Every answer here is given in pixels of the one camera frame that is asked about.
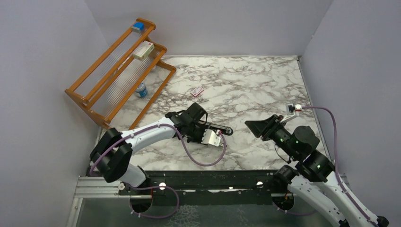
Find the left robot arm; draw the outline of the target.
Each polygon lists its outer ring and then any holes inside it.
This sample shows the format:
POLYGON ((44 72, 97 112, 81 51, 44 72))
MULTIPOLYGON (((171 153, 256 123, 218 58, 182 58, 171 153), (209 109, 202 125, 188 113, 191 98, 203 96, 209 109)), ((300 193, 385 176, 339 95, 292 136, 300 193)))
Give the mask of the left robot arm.
POLYGON ((137 194, 148 190, 145 171, 140 166, 130 163, 131 156, 141 149, 162 140, 184 135, 200 135, 204 129, 199 121, 208 113, 198 103, 193 103, 186 110, 168 112, 164 117, 149 125, 118 131, 110 128, 96 144, 90 159, 93 165, 90 173, 98 169, 106 182, 121 181, 127 183, 137 194))

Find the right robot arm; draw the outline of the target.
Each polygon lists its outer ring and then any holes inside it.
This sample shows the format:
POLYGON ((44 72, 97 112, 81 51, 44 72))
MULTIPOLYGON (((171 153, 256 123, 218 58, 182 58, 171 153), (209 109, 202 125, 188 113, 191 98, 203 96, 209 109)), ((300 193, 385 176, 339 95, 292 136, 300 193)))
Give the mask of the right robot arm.
POLYGON ((274 174, 273 187, 289 190, 323 215, 333 227, 387 227, 384 216, 371 212, 354 198, 353 192, 336 174, 335 165, 316 150, 320 140, 309 126, 285 129, 283 116, 245 121, 255 137, 272 140, 296 162, 295 168, 284 165, 274 174))

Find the red white staple box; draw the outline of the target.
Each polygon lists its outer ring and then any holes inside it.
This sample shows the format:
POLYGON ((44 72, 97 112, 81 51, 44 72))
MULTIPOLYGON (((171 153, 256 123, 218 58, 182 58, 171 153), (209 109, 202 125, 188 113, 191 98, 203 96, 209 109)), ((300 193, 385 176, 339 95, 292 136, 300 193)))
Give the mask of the red white staple box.
POLYGON ((190 92, 190 94, 191 94, 193 97, 197 97, 197 96, 199 96, 203 91, 204 91, 204 89, 203 89, 202 87, 196 87, 195 89, 193 89, 193 90, 190 92))

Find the black stapler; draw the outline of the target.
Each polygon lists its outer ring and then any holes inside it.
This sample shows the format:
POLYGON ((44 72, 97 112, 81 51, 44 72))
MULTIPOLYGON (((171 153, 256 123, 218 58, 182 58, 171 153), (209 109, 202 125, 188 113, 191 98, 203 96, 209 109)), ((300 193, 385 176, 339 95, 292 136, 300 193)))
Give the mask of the black stapler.
POLYGON ((234 133, 234 130, 228 126, 222 126, 210 122, 207 122, 205 125, 207 126, 207 129, 214 130, 215 132, 217 132, 217 130, 220 130, 222 134, 227 136, 231 136, 234 133))

